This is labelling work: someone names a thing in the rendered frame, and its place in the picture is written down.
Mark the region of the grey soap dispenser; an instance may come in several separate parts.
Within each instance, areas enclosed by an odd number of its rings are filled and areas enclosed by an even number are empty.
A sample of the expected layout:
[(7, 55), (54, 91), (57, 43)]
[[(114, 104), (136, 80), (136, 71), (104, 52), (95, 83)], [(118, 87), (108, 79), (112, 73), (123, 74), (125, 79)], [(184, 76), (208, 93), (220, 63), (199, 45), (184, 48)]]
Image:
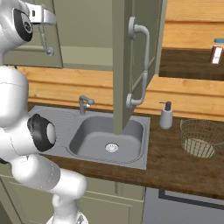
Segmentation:
[(173, 110), (172, 103), (167, 101), (165, 106), (161, 110), (161, 115), (159, 118), (159, 126), (163, 130), (168, 130), (172, 126)]

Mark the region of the grey tap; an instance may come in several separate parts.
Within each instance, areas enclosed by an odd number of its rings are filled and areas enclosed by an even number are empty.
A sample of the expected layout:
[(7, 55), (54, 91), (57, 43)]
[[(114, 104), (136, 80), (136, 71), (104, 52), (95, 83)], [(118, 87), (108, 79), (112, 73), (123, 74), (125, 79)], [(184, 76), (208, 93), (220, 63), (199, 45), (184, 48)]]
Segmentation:
[(85, 108), (90, 108), (92, 105), (95, 104), (93, 99), (86, 97), (85, 95), (81, 95), (79, 97), (79, 104), (80, 104), (80, 115), (84, 116), (86, 111)]

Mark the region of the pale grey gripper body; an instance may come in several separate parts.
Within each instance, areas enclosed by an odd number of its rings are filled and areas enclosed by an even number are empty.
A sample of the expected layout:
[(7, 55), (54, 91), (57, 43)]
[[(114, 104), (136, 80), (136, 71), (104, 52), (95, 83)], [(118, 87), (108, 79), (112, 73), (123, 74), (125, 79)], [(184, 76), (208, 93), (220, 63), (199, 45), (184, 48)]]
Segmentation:
[(43, 7), (41, 7), (40, 8), (40, 19), (38, 21), (41, 24), (45, 24), (45, 25), (55, 25), (56, 17), (49, 10), (46, 10)]

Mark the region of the dark wooden shelf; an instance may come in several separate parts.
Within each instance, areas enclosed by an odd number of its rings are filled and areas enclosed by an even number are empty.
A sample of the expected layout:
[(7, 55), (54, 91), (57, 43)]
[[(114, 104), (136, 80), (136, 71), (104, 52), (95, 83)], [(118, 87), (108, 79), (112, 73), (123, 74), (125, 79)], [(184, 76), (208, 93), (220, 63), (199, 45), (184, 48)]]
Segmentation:
[(210, 51), (163, 49), (160, 77), (224, 81), (224, 53), (219, 65), (209, 62)]

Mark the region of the grey steel sink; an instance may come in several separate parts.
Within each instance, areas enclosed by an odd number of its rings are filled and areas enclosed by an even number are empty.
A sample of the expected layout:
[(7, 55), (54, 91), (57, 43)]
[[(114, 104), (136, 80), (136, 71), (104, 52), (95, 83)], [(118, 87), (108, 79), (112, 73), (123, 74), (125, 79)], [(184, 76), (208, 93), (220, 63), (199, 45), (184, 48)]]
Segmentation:
[(56, 144), (46, 155), (74, 158), (96, 163), (144, 170), (147, 167), (149, 117), (132, 116), (120, 135), (114, 133), (110, 113), (36, 106), (30, 116), (38, 114), (56, 129)]

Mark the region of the brown jar with blue lid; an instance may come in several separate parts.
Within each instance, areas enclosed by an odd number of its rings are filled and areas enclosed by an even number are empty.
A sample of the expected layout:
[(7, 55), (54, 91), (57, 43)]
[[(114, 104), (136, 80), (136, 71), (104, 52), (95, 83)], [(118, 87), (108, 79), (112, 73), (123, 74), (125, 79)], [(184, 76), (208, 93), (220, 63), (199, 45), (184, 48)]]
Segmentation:
[(221, 55), (224, 52), (224, 38), (215, 38), (213, 40), (213, 47), (210, 54), (209, 62), (213, 65), (219, 65)]

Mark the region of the olive open cabinet door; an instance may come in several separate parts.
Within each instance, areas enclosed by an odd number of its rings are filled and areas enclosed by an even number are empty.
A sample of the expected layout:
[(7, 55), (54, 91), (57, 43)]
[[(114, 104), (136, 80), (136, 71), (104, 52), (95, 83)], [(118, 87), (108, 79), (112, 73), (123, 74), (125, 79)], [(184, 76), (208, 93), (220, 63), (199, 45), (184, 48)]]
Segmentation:
[(129, 38), (130, 17), (136, 18), (138, 25), (145, 26), (150, 33), (150, 58), (147, 87), (154, 74), (159, 72), (165, 14), (168, 0), (113, 0), (113, 102), (114, 133), (123, 132), (135, 108), (126, 108), (129, 93), (135, 100), (142, 95), (142, 83), (134, 84), (143, 75), (145, 36), (137, 33)]

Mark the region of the olive base cabinet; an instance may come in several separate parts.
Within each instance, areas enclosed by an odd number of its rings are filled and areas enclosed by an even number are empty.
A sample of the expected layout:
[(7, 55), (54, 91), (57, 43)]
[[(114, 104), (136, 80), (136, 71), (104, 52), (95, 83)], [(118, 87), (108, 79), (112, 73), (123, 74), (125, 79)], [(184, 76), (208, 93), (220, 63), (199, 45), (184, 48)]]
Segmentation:
[[(142, 224), (145, 188), (89, 178), (78, 200), (89, 224)], [(46, 224), (53, 216), (52, 195), (20, 185), (9, 164), (0, 164), (0, 224)]]

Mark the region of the olive wall cabinet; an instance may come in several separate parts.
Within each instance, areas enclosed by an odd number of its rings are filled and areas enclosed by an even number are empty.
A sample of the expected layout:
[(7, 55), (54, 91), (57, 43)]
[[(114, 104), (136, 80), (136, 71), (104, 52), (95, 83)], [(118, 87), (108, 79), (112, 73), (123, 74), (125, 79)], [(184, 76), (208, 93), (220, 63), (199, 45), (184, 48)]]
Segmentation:
[(63, 66), (113, 72), (113, 0), (53, 0)]

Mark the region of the grey dishwasher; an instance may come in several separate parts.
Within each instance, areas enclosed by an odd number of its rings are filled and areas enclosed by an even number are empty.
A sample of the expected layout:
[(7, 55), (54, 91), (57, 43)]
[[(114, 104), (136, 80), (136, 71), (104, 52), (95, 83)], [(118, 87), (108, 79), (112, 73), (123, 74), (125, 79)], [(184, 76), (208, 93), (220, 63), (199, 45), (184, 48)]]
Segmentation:
[(224, 224), (224, 200), (147, 187), (142, 224)]

